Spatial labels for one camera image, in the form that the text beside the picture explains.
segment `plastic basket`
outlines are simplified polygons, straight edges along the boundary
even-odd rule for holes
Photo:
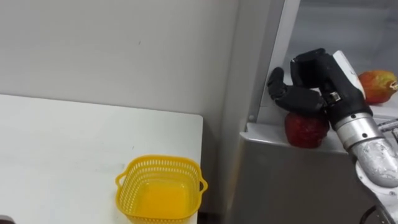
[[[130,221],[139,224],[189,221],[199,209],[201,196],[208,188],[196,162],[172,156],[134,159],[116,177],[116,185],[118,209]]]

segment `white wall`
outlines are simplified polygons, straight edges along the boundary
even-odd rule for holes
[[[0,1],[0,93],[202,114],[218,137],[237,5]]]

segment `cable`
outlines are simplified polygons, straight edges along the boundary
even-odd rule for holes
[[[365,224],[366,220],[368,219],[368,217],[374,212],[376,211],[376,206],[373,205],[371,208],[369,208],[368,210],[366,210],[366,212],[362,215],[361,217],[361,221],[359,221],[359,224]]]

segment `robotic arm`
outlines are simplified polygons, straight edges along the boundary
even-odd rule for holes
[[[398,139],[398,121],[375,123],[362,86],[340,51],[301,54],[290,62],[290,71],[292,86],[283,83],[283,69],[272,71],[267,82],[271,98],[281,108],[304,116],[325,113],[343,147],[356,159],[359,179],[380,201],[386,218],[382,223],[398,224],[398,153],[383,134],[395,131]]]

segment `basket rim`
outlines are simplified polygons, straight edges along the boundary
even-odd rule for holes
[[[127,175],[127,173],[132,169],[132,167],[140,162],[143,161],[148,161],[148,160],[153,160],[153,159],[170,159],[170,160],[175,160],[175,161],[179,161],[179,162],[184,162],[187,164],[191,164],[193,165],[197,172],[198,172],[198,176],[199,176],[199,182],[201,182],[203,184],[203,189],[200,190],[198,192],[199,194],[199,198],[198,198],[198,202],[195,205],[195,208],[189,212],[188,215],[185,215],[183,217],[176,217],[176,218],[160,218],[160,217],[143,217],[143,216],[139,216],[139,215],[134,215],[131,213],[128,213],[127,211],[125,211],[124,209],[121,208],[118,198],[120,197],[121,194],[121,190],[123,188],[123,185],[119,183],[120,179],[122,177],[124,177],[125,175]],[[190,218],[192,215],[194,215],[200,208],[201,205],[201,201],[202,201],[202,196],[203,193],[207,190],[208,188],[208,184],[207,181],[203,178],[202,173],[201,173],[201,169],[200,169],[200,165],[197,164],[194,160],[186,158],[186,157],[180,157],[180,156],[161,156],[161,155],[145,155],[145,156],[139,156],[137,158],[135,158],[134,160],[132,160],[129,165],[126,167],[126,169],[119,174],[116,179],[115,179],[115,183],[118,186],[118,191],[116,192],[116,196],[115,196],[115,201],[116,201],[116,206],[119,209],[120,212],[122,212],[123,214],[129,216],[129,217],[133,217],[133,218],[141,218],[141,219],[152,219],[152,220],[184,220],[187,218]]]

